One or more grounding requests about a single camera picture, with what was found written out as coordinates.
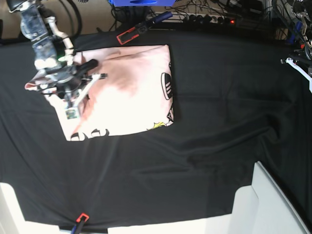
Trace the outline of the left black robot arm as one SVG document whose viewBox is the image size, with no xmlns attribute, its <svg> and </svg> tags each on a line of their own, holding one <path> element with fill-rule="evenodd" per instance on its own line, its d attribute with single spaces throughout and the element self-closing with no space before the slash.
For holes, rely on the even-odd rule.
<svg viewBox="0 0 312 234">
<path fill-rule="evenodd" d="M 293 39 L 300 44 L 300 48 L 291 52 L 282 64 L 288 64 L 299 72 L 309 84 L 312 90 L 312 2 L 310 0 L 293 0 L 291 11 L 294 19 L 291 18 L 286 6 L 283 9 L 288 15 L 288 20 L 278 10 L 277 1 L 272 0 L 271 5 L 278 18 L 286 26 L 293 36 Z"/>
</svg>

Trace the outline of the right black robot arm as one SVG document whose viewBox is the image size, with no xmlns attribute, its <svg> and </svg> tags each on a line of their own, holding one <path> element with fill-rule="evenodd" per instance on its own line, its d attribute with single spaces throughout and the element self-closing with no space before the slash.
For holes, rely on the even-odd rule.
<svg viewBox="0 0 312 234">
<path fill-rule="evenodd" d="M 35 52 L 38 75 L 29 89 L 46 96 L 57 95 L 66 119 L 79 119 L 89 90 L 107 75 L 88 74 L 98 67 L 96 59 L 74 62 L 75 48 L 70 37 L 58 29 L 55 14 L 39 0 L 9 0 L 7 5 L 11 13 L 19 13 L 21 32 Z"/>
</svg>

